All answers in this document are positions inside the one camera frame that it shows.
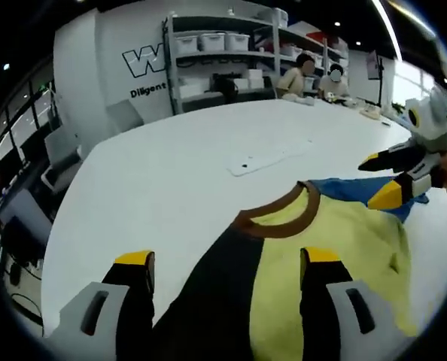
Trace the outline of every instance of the monitor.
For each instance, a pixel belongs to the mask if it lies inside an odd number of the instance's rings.
[[[8,188],[10,182],[18,175],[21,169],[23,169],[23,162],[21,162],[18,150],[13,148],[0,161],[1,185],[4,188]]]
[[[369,80],[380,80],[381,75],[379,74],[379,58],[377,52],[374,50],[372,53],[366,56],[367,65],[367,78]]]

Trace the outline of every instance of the wall logo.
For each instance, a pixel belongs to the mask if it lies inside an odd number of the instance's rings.
[[[162,89],[166,89],[166,83],[149,86],[148,88],[145,88],[143,86],[141,88],[131,90],[130,95],[132,96],[132,98],[135,98],[137,96],[149,96],[151,93]]]
[[[163,43],[158,44],[156,49],[152,45],[147,45],[139,50],[126,51],[121,55],[134,78],[144,77],[147,75],[148,69],[152,73],[165,71]]]

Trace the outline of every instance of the floor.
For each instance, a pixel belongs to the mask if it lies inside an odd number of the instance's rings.
[[[6,270],[9,271],[11,265],[13,264],[13,259],[8,257],[8,261],[6,262]],[[40,261],[38,267],[35,268],[30,265],[27,268],[34,276],[41,278],[41,270],[43,269],[43,263]],[[27,270],[23,269],[21,271],[21,279],[20,283],[17,286],[13,286],[10,282],[9,275],[5,273],[5,286],[8,291],[8,295],[16,302],[20,303],[24,308],[28,311],[31,311],[33,314],[41,317],[41,281],[34,277]],[[41,337],[43,335],[43,327],[33,322],[19,311],[16,311],[15,314],[20,322],[27,328],[29,333],[35,337]]]

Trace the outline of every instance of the brown collar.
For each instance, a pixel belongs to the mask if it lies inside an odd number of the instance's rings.
[[[279,224],[276,226],[262,226],[256,224],[251,218],[262,217],[267,214],[275,213],[290,205],[300,196],[302,191],[307,189],[309,192],[309,200],[307,208],[295,220],[289,223]],[[235,220],[232,222],[232,227],[241,230],[254,237],[262,238],[287,238],[292,235],[301,233],[314,220],[315,215],[319,209],[321,201],[321,194],[318,189],[310,182],[297,182],[297,185],[285,196],[280,199],[263,205],[262,207],[240,211]]]

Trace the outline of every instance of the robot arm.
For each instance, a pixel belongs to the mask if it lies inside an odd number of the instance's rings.
[[[447,152],[447,90],[435,86],[423,100],[408,100],[406,117],[412,124],[412,137],[367,157],[359,166],[362,171],[403,171],[369,200],[369,208],[398,208],[431,187],[444,185],[440,163]]]

